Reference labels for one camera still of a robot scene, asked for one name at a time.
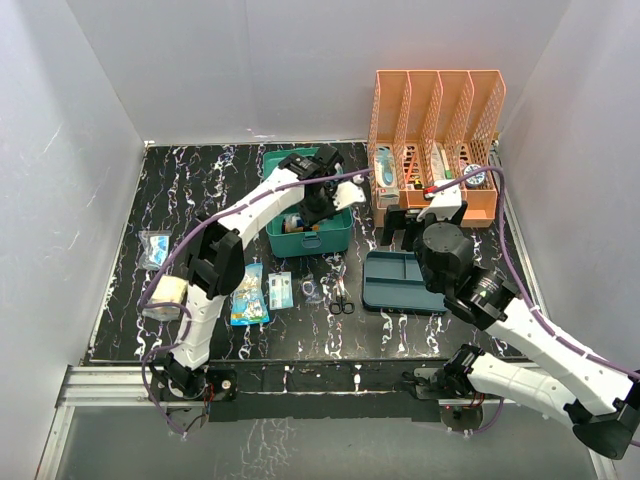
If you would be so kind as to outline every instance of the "box handle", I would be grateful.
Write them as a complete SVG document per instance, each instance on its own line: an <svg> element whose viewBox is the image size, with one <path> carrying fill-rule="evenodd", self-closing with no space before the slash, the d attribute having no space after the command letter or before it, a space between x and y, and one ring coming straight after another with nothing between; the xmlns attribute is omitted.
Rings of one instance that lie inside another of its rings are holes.
<svg viewBox="0 0 640 480"><path fill-rule="evenodd" d="M302 246L304 248L318 248L322 245L322 239L316 232L305 232L302 239Z"/></svg>

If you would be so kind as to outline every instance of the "marble tabletop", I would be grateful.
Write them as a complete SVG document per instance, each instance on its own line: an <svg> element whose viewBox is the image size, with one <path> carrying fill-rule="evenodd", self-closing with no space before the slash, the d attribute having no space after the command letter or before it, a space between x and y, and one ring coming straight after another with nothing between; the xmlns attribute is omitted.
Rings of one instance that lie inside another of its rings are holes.
<svg viewBox="0 0 640 480"><path fill-rule="evenodd" d="M367 165L364 143L334 144L345 159L345 170ZM263 177L263 156L278 149L308 147L307 144L207 145L149 148L125 227L122 245L108 287L106 301L92 336L85 363L139 362L150 348L176 339L179 322L161 324L144 318L136 308L141 292L153 273L138 268L142 252L138 233L168 230L171 246L185 235L194 212L203 208L213 214L240 200ZM365 186L367 198L369 189ZM353 209L354 225L349 249L342 253L279 259L271 253L263 230L246 246L245 263L262 262L263 292L268 292L270 272L292 273L294 307L271 312L271 321L250 327L231 327L230 301L214 330L212 360L238 359L447 359L463 343L473 343L499 356L520 356L505 342L492 338L459 320L442 316L402 312L371 312L362 306L362 262L378 247L369 204ZM474 242L476 259L485 267L507 274L500 252L496 226L465 229ZM510 232L510 255L522 275ZM329 303L344 272L346 290L355 303L351 315L332 315ZM321 285L323 301L306 305L297 286L312 273ZM185 276L184 266L173 275Z"/></svg>

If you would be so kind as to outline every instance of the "scissors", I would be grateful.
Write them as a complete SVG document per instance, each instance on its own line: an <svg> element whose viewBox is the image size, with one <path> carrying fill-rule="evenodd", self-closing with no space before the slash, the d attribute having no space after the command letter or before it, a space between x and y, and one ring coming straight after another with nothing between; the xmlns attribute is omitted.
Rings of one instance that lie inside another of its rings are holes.
<svg viewBox="0 0 640 480"><path fill-rule="evenodd" d="M340 313L346 313L347 315L353 313L355 310L355 305L353 302L349 302L347 299L347 289L344 288L344 278L340 277L337 283L338 293L336 295L336 299L329 304L329 311L338 315Z"/></svg>

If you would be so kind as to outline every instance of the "blue and white packet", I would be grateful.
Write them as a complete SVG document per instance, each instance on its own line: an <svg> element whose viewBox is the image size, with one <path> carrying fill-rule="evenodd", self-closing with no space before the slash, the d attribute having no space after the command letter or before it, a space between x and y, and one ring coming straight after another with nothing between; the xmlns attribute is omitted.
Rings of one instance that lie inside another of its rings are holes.
<svg viewBox="0 0 640 480"><path fill-rule="evenodd" d="M231 326L254 325L269 321L262 293L262 264L252 263L244 269L244 278L233 292Z"/></svg>
<svg viewBox="0 0 640 480"><path fill-rule="evenodd" d="M269 309L280 310L293 307L291 272L269 274Z"/></svg>
<svg viewBox="0 0 640 480"><path fill-rule="evenodd" d="M169 237L171 232L154 232L144 230L138 232L142 244L142 255L138 259L138 267L145 270L157 271L169 256Z"/></svg>

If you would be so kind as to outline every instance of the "teal plastic box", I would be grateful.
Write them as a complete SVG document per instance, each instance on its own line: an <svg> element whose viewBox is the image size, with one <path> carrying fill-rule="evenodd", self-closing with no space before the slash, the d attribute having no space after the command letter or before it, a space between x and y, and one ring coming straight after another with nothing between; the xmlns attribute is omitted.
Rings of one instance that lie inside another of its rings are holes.
<svg viewBox="0 0 640 480"><path fill-rule="evenodd" d="M296 148L295 150L278 150L265 153L263 157L265 178L271 175L271 172L290 153L308 157L314 155L317 150L317 148ZM291 207L267 225L267 235L269 235L271 250L276 257L301 257L304 255L343 252L349 248L353 227L353 216L350 208L346 208L332 219L322 222L320 229L316 232L282 233L284 217L296 211L296 207Z"/></svg>

